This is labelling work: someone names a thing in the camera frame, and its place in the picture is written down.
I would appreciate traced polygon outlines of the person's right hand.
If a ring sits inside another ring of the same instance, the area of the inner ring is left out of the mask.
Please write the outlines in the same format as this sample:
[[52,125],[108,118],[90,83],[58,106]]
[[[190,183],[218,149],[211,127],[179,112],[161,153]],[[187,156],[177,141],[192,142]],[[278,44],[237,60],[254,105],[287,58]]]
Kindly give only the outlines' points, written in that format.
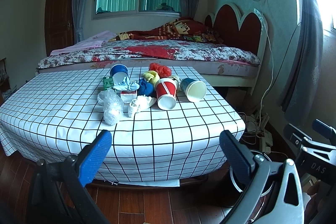
[[305,223],[307,223],[307,221],[311,219],[312,215],[316,211],[320,211],[322,207],[324,206],[324,204],[327,202],[326,196],[318,199],[318,194],[321,193],[320,185],[321,185],[321,181],[318,180],[314,185],[312,185],[306,191],[307,195],[310,197],[310,200],[307,203],[306,208],[305,208]]

